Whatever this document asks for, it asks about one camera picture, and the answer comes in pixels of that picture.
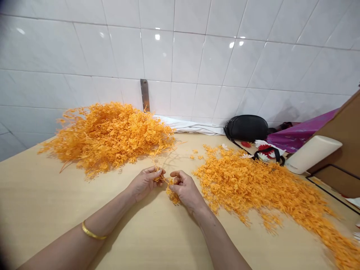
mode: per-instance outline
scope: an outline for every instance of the white flower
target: white flower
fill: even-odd
[[[253,155],[250,154],[243,154],[243,156],[241,156],[241,158],[252,158]]]
[[[226,151],[229,150],[229,148],[225,144],[222,144],[222,148],[224,148],[224,150],[226,150]]]
[[[276,157],[276,156],[275,156],[275,152],[274,152],[274,151],[271,152],[271,153],[269,154],[269,156],[272,157],[272,158],[275,158],[275,157]]]
[[[262,140],[256,140],[255,141],[255,147],[256,148],[259,148],[260,145],[263,145],[263,144],[268,144],[267,142],[265,141],[262,141]]]
[[[258,156],[264,162],[269,161],[269,158],[266,155],[264,155],[263,153],[259,153]]]

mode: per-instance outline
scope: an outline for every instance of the finger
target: finger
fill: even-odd
[[[163,168],[161,168],[161,167],[158,167],[159,168],[159,170],[162,170],[162,173],[161,174],[166,174],[166,170],[164,170]]]
[[[176,194],[179,194],[179,191],[180,191],[180,186],[178,186],[178,185],[170,185],[169,186],[169,188],[173,191],[173,192],[175,192]]]
[[[155,166],[152,166],[152,167],[143,169],[143,170],[140,172],[140,174],[153,173],[153,172],[157,171],[158,169],[159,169],[159,170],[162,170],[162,174],[166,174],[166,171],[165,171],[163,168],[161,168],[161,167],[155,167]]]
[[[152,173],[152,172],[154,172],[155,170],[156,170],[156,167],[155,167],[155,166],[152,166],[152,167],[143,169],[140,173],[141,173],[141,174],[147,174],[147,173]]]
[[[161,173],[162,169],[159,169],[158,171],[146,174],[146,177],[150,180],[154,180],[155,178],[159,177]]]
[[[190,176],[187,175],[183,170],[173,171],[172,173],[170,173],[170,176],[171,176],[171,177],[178,176],[182,182],[183,182],[183,179],[184,179],[185,177],[190,177]]]
[[[174,178],[174,185],[178,185],[181,183],[180,177],[175,177]]]

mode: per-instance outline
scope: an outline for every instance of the gold bangle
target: gold bangle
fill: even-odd
[[[81,228],[84,231],[84,233],[86,233],[88,236],[98,239],[98,240],[104,240],[107,236],[97,236],[96,234],[92,233],[91,231],[89,231],[86,227],[85,227],[85,221],[82,222],[81,224]]]

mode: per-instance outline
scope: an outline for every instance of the bag strap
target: bag strap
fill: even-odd
[[[255,154],[254,154],[254,157],[253,157],[253,160],[255,159],[260,159],[259,158],[259,153],[261,152],[270,152],[274,150],[275,152],[275,159],[276,159],[276,162],[278,162],[280,164],[280,166],[284,166],[285,164],[285,158],[283,156],[280,156],[280,153],[279,153],[279,150],[275,147],[269,147],[269,148],[266,148],[264,150],[261,150],[261,151],[256,151]]]
[[[236,144],[237,146],[239,146],[242,150],[246,151],[249,155],[251,155],[251,153],[249,153],[246,149],[244,149],[244,148],[242,148],[240,145],[238,145],[238,144],[235,142],[234,138],[229,138],[229,140],[232,141],[232,142],[233,142],[234,144]]]

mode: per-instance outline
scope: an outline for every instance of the table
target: table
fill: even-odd
[[[167,176],[179,169],[190,174],[203,164],[204,160],[189,158],[193,149],[204,155],[203,144],[236,147],[225,136],[177,133],[175,137],[187,143],[179,145],[170,157],[160,158]],[[1,241],[14,268],[101,208],[141,169],[152,166],[151,159],[143,158],[126,164],[122,173],[112,171],[86,182],[83,170],[75,164],[59,174],[62,163],[46,154],[37,155],[39,149],[34,146],[0,163]],[[345,218],[332,219],[337,228],[352,237],[359,216],[325,196]],[[335,268],[319,238],[289,218],[283,217],[277,236],[265,230],[255,211],[249,213],[250,229],[224,210],[218,218],[254,270]],[[123,217],[90,269],[212,269],[212,263],[199,227],[183,206],[172,204],[163,188]]]

